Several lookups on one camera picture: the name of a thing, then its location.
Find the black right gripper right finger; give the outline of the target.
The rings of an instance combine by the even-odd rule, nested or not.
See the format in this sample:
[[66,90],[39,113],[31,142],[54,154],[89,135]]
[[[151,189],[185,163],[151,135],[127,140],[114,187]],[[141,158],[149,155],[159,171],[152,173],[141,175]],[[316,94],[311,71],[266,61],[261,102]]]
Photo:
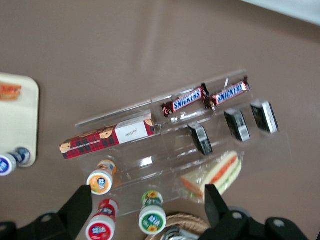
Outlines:
[[205,186],[205,212],[208,228],[201,240],[306,240],[306,235],[292,221],[270,217],[259,223],[240,208],[229,209],[213,184]]

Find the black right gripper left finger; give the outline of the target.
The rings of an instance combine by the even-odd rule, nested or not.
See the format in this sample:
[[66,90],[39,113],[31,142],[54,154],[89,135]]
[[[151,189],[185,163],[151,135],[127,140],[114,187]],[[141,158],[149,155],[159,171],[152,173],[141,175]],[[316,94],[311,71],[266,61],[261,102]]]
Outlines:
[[82,185],[58,212],[39,216],[17,228],[12,221],[0,223],[2,240],[74,240],[93,211],[91,187]]

